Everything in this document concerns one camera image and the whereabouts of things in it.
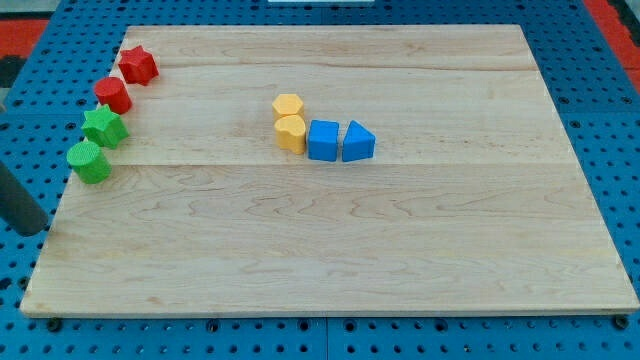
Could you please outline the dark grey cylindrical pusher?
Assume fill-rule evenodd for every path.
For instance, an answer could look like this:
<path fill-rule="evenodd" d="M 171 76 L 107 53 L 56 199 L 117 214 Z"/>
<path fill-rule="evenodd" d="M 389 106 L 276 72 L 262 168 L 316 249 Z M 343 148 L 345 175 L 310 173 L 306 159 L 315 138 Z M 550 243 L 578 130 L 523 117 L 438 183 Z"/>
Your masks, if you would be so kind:
<path fill-rule="evenodd" d="M 19 235 L 42 231 L 48 216 L 8 167 L 1 163 L 1 218 Z"/>

